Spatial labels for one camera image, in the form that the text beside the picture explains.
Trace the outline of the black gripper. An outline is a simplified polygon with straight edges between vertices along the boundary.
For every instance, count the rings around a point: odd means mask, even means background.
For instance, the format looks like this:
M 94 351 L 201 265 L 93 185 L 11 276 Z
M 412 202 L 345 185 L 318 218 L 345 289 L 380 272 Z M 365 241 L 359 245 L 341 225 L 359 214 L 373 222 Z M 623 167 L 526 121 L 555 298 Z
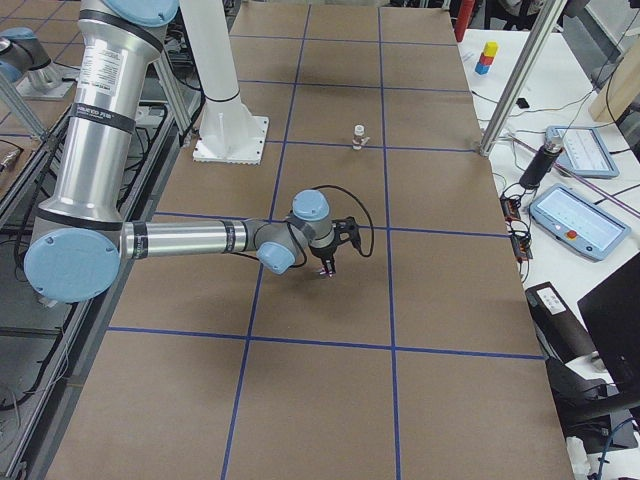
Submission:
M 321 260 L 320 275 L 334 275 L 336 273 L 334 255 L 338 246 L 339 242 L 336 239 L 323 246 L 309 245 L 311 253 Z

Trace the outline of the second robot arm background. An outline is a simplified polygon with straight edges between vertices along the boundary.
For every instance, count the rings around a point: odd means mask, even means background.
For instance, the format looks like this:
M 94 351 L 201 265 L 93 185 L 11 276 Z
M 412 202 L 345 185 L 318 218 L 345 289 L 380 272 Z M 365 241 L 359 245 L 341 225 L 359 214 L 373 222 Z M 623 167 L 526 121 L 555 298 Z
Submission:
M 78 77 L 72 67 L 56 64 L 28 27 L 1 32 L 1 73 L 29 100 L 59 101 Z

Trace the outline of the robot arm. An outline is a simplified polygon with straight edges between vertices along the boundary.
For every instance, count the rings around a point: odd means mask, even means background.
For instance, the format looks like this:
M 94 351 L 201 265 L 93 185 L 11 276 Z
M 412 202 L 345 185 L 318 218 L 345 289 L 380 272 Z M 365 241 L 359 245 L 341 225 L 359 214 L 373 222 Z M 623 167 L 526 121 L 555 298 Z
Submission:
M 126 222 L 117 200 L 148 66 L 161 57 L 169 22 L 181 16 L 205 105 L 194 157 L 256 164 L 269 121 L 243 104 L 224 9 L 218 1 L 85 1 L 85 50 L 52 196 L 36 213 L 23 264 L 31 287 L 65 303 L 94 298 L 126 259 L 252 252 L 282 274 L 312 254 L 335 271 L 337 224 L 317 189 L 298 193 L 281 224 L 260 220 Z

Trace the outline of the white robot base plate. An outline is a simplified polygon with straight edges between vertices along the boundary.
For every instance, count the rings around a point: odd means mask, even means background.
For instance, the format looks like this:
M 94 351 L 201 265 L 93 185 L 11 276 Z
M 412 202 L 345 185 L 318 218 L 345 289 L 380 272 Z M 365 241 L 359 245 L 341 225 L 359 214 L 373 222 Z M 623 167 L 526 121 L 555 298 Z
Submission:
M 196 162 L 259 165 L 269 127 L 269 118 L 252 116 L 229 123 L 223 114 L 218 119 L 204 118 L 193 151 Z

